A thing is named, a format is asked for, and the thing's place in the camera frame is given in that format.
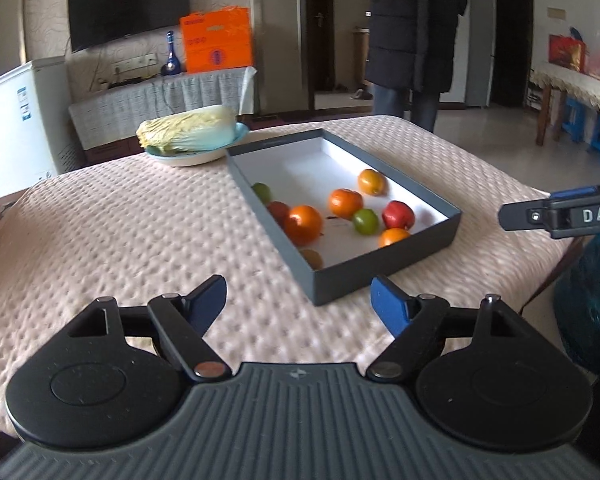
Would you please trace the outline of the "red tomato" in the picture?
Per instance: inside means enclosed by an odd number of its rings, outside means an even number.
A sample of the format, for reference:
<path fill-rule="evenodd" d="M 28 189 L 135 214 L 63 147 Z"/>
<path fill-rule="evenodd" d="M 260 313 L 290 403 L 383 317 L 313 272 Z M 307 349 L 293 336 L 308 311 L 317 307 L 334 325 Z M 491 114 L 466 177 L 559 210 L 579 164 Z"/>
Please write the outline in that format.
<path fill-rule="evenodd" d="M 394 243 L 400 242 L 401 240 L 407 240 L 411 236 L 411 233 L 407 229 L 391 228 L 386 229 L 380 234 L 378 238 L 379 247 L 387 247 Z"/>

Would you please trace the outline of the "dark red fruit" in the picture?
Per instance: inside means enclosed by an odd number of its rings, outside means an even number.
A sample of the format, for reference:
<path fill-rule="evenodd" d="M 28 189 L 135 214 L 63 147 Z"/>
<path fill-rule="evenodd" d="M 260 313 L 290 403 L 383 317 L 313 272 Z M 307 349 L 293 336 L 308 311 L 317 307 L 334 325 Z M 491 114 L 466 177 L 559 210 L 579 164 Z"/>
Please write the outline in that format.
<path fill-rule="evenodd" d="M 400 200 L 392 200 L 381 211 L 381 218 L 387 229 L 410 230 L 416 223 L 414 210 Z"/>

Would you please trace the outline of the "brown kiwi like fruit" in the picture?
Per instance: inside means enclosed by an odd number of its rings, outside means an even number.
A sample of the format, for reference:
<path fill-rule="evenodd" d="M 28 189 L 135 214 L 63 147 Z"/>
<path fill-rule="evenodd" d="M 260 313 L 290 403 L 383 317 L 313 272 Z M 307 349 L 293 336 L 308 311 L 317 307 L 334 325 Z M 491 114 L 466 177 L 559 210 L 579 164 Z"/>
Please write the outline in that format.
<path fill-rule="evenodd" d="M 300 250 L 300 254 L 313 270 L 321 270 L 321 268 L 324 266 L 323 258 L 316 250 L 302 248 Z"/>

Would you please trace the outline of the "orange kumquat fruit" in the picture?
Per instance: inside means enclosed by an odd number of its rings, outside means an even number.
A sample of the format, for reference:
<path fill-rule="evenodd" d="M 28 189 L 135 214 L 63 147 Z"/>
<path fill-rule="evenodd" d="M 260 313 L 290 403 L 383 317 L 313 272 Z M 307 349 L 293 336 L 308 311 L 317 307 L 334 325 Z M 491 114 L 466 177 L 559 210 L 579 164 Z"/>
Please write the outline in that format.
<path fill-rule="evenodd" d="M 355 211 L 364 208 L 364 200 L 358 192 L 348 188 L 337 188 L 329 195 L 328 208 L 333 216 L 351 220 Z"/>

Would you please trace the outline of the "small red fruit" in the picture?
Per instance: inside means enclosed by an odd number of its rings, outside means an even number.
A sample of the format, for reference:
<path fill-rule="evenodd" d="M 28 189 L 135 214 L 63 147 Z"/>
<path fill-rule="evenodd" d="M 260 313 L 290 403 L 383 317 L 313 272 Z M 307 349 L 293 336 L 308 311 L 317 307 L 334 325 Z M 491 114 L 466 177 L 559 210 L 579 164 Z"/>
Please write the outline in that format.
<path fill-rule="evenodd" d="M 285 224 L 290 208 L 287 204 L 280 202 L 279 200 L 273 200 L 271 203 L 266 205 L 266 209 L 276 221 L 276 223 L 282 228 Z"/>

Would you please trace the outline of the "yellow orange fruit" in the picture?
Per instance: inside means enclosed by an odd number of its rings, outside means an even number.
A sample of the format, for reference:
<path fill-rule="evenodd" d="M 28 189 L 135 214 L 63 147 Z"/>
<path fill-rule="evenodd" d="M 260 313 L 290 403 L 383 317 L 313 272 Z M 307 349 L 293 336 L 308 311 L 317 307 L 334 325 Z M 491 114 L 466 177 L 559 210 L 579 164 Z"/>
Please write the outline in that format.
<path fill-rule="evenodd" d="M 366 195 L 383 196 L 386 188 L 386 178 L 377 170 L 367 168 L 358 175 L 358 189 Z"/>

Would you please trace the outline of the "orange tomato with stem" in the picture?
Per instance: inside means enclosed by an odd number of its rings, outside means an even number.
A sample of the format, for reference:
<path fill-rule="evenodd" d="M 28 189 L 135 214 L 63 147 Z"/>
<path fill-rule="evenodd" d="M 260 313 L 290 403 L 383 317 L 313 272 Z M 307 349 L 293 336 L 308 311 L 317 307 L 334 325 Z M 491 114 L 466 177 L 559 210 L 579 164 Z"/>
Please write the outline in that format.
<path fill-rule="evenodd" d="M 285 234 L 296 246 L 312 244 L 321 236 L 322 229 L 323 217 L 309 205 L 291 208 L 283 223 Z"/>

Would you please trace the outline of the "green fruit with stem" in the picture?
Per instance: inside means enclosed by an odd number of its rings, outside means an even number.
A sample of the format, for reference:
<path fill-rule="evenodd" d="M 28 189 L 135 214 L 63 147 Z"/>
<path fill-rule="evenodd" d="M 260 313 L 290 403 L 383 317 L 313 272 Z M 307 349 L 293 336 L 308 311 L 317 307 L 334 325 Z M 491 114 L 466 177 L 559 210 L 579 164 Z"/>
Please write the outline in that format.
<path fill-rule="evenodd" d="M 265 183 L 256 182 L 251 189 L 253 190 L 253 193 L 258 196 L 258 199 L 265 205 L 268 205 L 272 202 L 271 189 Z"/>

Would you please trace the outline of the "teal plastic bag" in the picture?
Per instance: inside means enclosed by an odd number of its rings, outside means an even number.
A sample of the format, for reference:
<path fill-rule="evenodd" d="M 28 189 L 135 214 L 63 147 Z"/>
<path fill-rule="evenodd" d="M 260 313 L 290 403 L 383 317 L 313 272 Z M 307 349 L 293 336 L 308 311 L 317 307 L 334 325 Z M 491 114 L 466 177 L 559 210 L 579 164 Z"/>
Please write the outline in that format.
<path fill-rule="evenodd" d="M 600 235 L 558 280 L 553 307 L 568 356 L 600 376 Z"/>

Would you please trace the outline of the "light blue plate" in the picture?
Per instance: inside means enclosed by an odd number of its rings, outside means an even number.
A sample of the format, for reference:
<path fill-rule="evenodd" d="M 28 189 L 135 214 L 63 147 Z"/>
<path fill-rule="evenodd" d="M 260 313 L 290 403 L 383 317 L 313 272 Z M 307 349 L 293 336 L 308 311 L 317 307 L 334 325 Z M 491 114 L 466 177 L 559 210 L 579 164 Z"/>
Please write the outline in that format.
<path fill-rule="evenodd" d="M 201 152 L 181 152 L 174 154 L 161 154 L 156 148 L 145 148 L 145 153 L 154 161 L 169 167 L 193 167 L 215 162 L 226 155 L 228 148 L 234 148 L 249 136 L 250 128 L 243 122 L 238 122 L 235 127 L 235 139 L 216 150 Z"/>

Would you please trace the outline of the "tv stand with cloth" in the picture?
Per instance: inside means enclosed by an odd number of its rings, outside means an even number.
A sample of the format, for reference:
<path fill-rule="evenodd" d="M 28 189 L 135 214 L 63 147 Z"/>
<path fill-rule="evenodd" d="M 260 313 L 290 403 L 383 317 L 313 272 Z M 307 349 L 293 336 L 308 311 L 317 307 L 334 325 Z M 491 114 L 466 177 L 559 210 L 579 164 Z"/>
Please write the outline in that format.
<path fill-rule="evenodd" d="M 72 104 L 69 113 L 84 150 L 134 136 L 145 120 L 223 105 L 235 115 L 251 115 L 254 78 L 251 66 L 148 79 L 99 92 Z"/>

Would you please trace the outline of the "person in black coat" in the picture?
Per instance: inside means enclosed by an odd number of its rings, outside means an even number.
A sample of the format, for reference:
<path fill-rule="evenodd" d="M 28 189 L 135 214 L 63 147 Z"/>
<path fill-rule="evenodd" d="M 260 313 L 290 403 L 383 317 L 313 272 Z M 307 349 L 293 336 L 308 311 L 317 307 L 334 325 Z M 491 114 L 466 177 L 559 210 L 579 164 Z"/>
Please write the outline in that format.
<path fill-rule="evenodd" d="M 370 0 L 365 76 L 373 112 L 434 130 L 440 96 L 452 87 L 457 27 L 468 0 Z"/>

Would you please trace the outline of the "white chest freezer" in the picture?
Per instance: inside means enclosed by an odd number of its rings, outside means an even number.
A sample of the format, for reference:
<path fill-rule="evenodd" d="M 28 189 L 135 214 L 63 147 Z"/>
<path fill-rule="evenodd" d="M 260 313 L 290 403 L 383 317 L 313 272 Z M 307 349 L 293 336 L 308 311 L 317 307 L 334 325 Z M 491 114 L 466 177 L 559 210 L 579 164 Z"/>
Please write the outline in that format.
<path fill-rule="evenodd" d="M 0 76 L 0 197 L 79 169 L 65 61 L 41 58 Z"/>

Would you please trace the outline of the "orange gift box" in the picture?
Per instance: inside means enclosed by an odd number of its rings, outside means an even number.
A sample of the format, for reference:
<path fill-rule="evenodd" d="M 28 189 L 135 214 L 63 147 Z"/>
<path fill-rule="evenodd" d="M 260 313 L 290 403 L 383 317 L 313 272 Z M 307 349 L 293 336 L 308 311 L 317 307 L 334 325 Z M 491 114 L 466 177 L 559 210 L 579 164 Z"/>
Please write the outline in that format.
<path fill-rule="evenodd" d="M 253 66 L 248 8 L 191 13 L 180 19 L 180 27 L 190 74 Z"/>

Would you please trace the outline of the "black wall television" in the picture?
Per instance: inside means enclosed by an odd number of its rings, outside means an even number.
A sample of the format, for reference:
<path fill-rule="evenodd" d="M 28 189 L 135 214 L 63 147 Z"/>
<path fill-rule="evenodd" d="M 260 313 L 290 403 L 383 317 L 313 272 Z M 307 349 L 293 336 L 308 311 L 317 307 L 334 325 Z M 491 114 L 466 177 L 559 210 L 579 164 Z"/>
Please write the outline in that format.
<path fill-rule="evenodd" d="M 67 0 L 71 50 L 175 26 L 189 0 Z"/>

